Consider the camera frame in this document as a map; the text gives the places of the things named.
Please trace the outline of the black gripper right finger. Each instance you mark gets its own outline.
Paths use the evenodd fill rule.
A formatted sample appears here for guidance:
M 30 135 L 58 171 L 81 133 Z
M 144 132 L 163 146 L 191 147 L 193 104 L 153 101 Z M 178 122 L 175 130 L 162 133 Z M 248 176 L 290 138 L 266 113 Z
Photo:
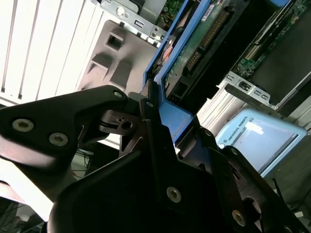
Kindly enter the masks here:
M 203 201 L 211 233 L 306 233 L 307 228 L 281 196 L 233 146 L 221 149 L 195 117 L 177 140 L 182 161 L 210 179 Z

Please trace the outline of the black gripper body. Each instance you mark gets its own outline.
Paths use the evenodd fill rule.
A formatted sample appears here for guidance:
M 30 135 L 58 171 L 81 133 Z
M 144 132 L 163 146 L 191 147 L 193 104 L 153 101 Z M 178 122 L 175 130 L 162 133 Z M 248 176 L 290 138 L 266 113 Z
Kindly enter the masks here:
M 50 233 L 243 233 L 242 203 L 226 205 L 211 174 L 178 160 L 132 152 L 66 188 Z

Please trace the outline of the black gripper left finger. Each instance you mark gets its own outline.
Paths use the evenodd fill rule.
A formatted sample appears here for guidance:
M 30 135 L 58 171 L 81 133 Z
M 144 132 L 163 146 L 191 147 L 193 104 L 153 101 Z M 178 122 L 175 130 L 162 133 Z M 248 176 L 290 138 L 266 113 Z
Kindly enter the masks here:
M 52 205 L 43 190 L 67 176 L 76 151 L 109 134 L 121 136 L 120 158 L 77 182 L 66 198 L 133 191 L 149 201 L 181 204 L 177 158 L 162 124 L 157 92 L 138 99 L 105 85 L 0 111 L 0 179 L 27 205 Z

